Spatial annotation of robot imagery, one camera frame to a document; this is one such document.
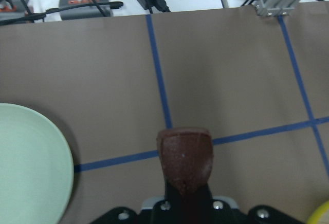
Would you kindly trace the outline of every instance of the reddish-brown object held by gripper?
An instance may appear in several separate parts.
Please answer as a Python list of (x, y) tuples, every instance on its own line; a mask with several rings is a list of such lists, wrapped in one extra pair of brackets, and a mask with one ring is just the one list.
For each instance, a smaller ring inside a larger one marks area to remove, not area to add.
[(181, 196), (191, 195), (207, 184), (213, 162), (208, 130), (192, 127), (162, 130), (157, 147), (164, 177)]

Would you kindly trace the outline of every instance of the gray power strip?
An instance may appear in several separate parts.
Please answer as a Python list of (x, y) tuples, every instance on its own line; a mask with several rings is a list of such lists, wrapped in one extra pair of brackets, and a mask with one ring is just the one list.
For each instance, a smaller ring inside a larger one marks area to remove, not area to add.
[[(20, 0), (12, 0), (14, 6), (16, 6), (16, 12), (0, 12), (0, 21), (11, 20), (13, 18), (19, 18), (25, 16), (25, 7)], [(26, 21), (16, 22), (16, 24), (26, 23)]]
[[(60, 0), (59, 8), (74, 6), (79, 3), (73, 3), (76, 0)], [(98, 2), (108, 2), (108, 0), (98, 0)], [(112, 11), (109, 5), (100, 6), (107, 16), (112, 16)], [(80, 18), (102, 17), (96, 6), (79, 7), (60, 12), (62, 20), (77, 20)]]

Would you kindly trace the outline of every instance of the blue line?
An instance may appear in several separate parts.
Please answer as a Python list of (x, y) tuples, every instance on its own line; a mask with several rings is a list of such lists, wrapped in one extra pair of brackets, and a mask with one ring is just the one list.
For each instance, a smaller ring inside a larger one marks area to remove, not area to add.
[[(329, 122), (329, 117), (320, 118), (318, 120), (321, 120), (321, 124), (327, 123), (327, 122)], [(298, 123), (294, 123), (294, 124), (290, 124), (290, 125), (282, 125), (282, 126), (277, 126), (274, 128), (256, 130), (254, 132), (243, 133), (243, 134), (239, 134), (239, 135), (233, 135), (233, 136), (228, 136), (228, 137), (223, 137), (223, 138), (216, 138), (216, 139), (213, 139), (212, 141), (213, 141), (214, 145), (218, 145), (218, 144), (223, 144), (223, 143), (241, 141), (241, 140), (259, 137), (259, 136), (266, 136), (266, 135), (270, 135), (270, 134), (287, 132), (290, 130), (298, 130), (298, 129), (303, 129), (306, 127), (313, 127), (313, 126), (314, 125), (313, 125), (312, 121), (304, 121), (304, 122), (298, 122)], [(79, 165), (75, 166), (74, 171), (75, 171), (75, 173), (79, 173), (79, 172), (89, 171), (89, 170), (93, 170), (93, 169), (100, 169), (102, 167), (114, 166), (114, 165), (119, 165), (119, 164), (123, 164), (123, 163), (154, 158), (157, 156), (158, 156), (157, 151), (148, 151), (148, 152), (143, 152), (143, 153), (138, 153), (138, 154), (133, 154), (133, 155), (128, 155), (128, 156), (121, 156), (121, 157), (116, 157), (116, 158), (102, 160), (102, 161), (95, 161), (95, 162), (90, 162), (90, 163), (85, 163), (85, 164), (79, 164)]]
[(171, 129), (173, 127), (173, 125), (172, 125), (172, 121), (171, 121), (169, 105), (167, 102), (167, 94), (166, 94), (166, 89), (165, 89), (165, 85), (164, 85), (165, 82), (163, 81), (161, 64), (160, 64), (158, 49), (156, 46), (156, 40), (155, 40), (155, 34), (154, 34), (151, 15), (149, 15), (149, 14), (146, 15), (146, 22), (148, 25), (151, 49), (152, 49), (152, 54), (153, 54), (153, 61), (154, 61), (154, 66), (155, 66), (155, 71), (156, 71), (156, 78), (158, 80), (158, 85), (159, 85), (164, 120), (166, 122), (166, 128)]
[(303, 128), (310, 127), (310, 126), (312, 126), (311, 121), (304, 121), (304, 122), (299, 122), (299, 123), (290, 124), (290, 125), (282, 125), (282, 126), (277, 126), (277, 127), (263, 129), (263, 130), (256, 130), (254, 132), (243, 133), (243, 134), (239, 134), (239, 135), (233, 135), (233, 136), (228, 136), (228, 137), (223, 137), (223, 138), (216, 138), (213, 140), (213, 144), (218, 145), (218, 144), (223, 144), (223, 143), (236, 142), (236, 141), (241, 141), (241, 140), (259, 137), (259, 136), (266, 136), (266, 135), (270, 135), (270, 134), (287, 132), (290, 130), (303, 129)]
[(133, 154), (133, 155), (128, 155), (128, 156), (111, 158), (111, 159), (102, 160), (102, 161), (95, 161), (95, 162), (90, 162), (90, 163), (85, 163), (85, 164), (79, 164), (79, 165), (74, 166), (74, 172), (80, 173), (83, 171), (100, 169), (100, 168), (106, 167), (106, 166), (114, 166), (114, 165), (119, 165), (119, 164), (123, 164), (123, 163), (127, 163), (127, 162), (150, 159), (150, 158), (154, 158), (157, 156), (158, 156), (158, 151), (148, 151), (148, 152), (143, 152), (143, 153), (138, 153), (138, 154)]
[(314, 116), (313, 116), (313, 113), (312, 113), (312, 109), (310, 107), (310, 103), (309, 103), (307, 93), (306, 93), (306, 90), (305, 90), (305, 87), (304, 87), (303, 79), (302, 79), (302, 76), (300, 74), (300, 70), (299, 70), (299, 67), (298, 67), (298, 64), (297, 64), (297, 60), (296, 60), (296, 56), (295, 56), (295, 53), (294, 53), (294, 50), (293, 50), (293, 46), (291, 45), (291, 42), (290, 42), (287, 27), (284, 24), (282, 16), (279, 16), (279, 23), (280, 23), (281, 30), (282, 30), (282, 33), (283, 33), (283, 36), (284, 36), (284, 41), (286, 42), (286, 45), (287, 45), (287, 49), (288, 49), (289, 56), (290, 56), (290, 59), (291, 59), (291, 64), (293, 65), (293, 69), (294, 69), (294, 72), (295, 72), (295, 76), (296, 76), (296, 79), (297, 79), (299, 90), (301, 92), (301, 95), (302, 95), (302, 98), (303, 98), (303, 101), (304, 101), (304, 104), (305, 104), (305, 107), (306, 107), (308, 117), (309, 117), (310, 120), (313, 120)]
[(315, 136), (317, 144), (318, 144), (318, 148), (319, 148), (319, 151), (320, 151), (320, 154), (321, 154), (321, 157), (322, 157), (324, 167), (325, 167), (327, 175), (329, 177), (329, 161), (328, 161), (328, 157), (327, 157), (327, 154), (325, 152), (325, 148), (323, 146), (323, 143), (322, 143), (322, 140), (321, 140), (321, 137), (320, 137), (319, 130), (317, 128), (317, 124), (319, 123), (320, 119), (317, 119), (317, 120), (314, 119), (314, 115), (312, 113), (312, 109), (311, 109), (311, 106), (310, 106), (310, 103), (309, 103), (309, 100), (308, 100), (308, 97), (307, 97), (307, 93), (306, 93), (304, 83), (303, 83), (303, 80), (302, 80), (302, 76), (301, 76), (301, 73), (300, 73), (300, 70), (299, 70), (299, 67), (298, 67), (296, 56), (295, 56), (293, 47), (291, 45), (291, 41), (290, 41), (290, 38), (289, 38), (287, 27), (286, 27), (286, 25), (283, 21), (282, 16), (279, 16), (278, 19), (279, 19), (279, 23), (280, 23), (281, 30), (282, 30), (282, 33), (283, 33), (283, 36), (284, 36), (284, 40), (286, 42), (286, 46), (287, 46), (287, 49), (288, 49), (288, 52), (289, 52), (291, 64), (293, 65), (293, 69), (294, 69), (294, 72), (295, 72), (295, 75), (296, 75), (299, 90), (301, 92), (301, 95), (302, 95), (302, 98), (303, 98), (303, 101), (304, 101), (304, 104), (305, 104), (305, 108), (307, 110), (308, 117), (310, 119), (310, 122), (312, 123), (313, 133), (314, 133), (314, 136)]

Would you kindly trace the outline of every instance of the screw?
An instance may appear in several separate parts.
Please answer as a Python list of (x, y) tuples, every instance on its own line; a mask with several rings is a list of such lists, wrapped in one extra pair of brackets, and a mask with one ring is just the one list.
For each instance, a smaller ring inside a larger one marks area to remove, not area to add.
[(162, 210), (169, 210), (171, 208), (171, 206), (170, 206), (170, 203), (166, 201), (163, 204), (161, 204), (160, 208)]
[(269, 213), (266, 209), (257, 210), (257, 215), (262, 219), (267, 219), (269, 217)]
[(129, 213), (127, 210), (123, 211), (118, 215), (119, 220), (127, 220), (129, 218)]
[(216, 210), (221, 210), (224, 207), (224, 205), (223, 205), (223, 203), (221, 201), (215, 201), (215, 202), (213, 202), (212, 203), (212, 206)]

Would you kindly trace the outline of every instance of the light green plate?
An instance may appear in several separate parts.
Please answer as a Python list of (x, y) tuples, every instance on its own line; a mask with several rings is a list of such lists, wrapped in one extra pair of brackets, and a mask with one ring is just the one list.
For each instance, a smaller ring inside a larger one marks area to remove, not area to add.
[(72, 183), (72, 154), (60, 130), (32, 109), (0, 103), (0, 223), (59, 222)]

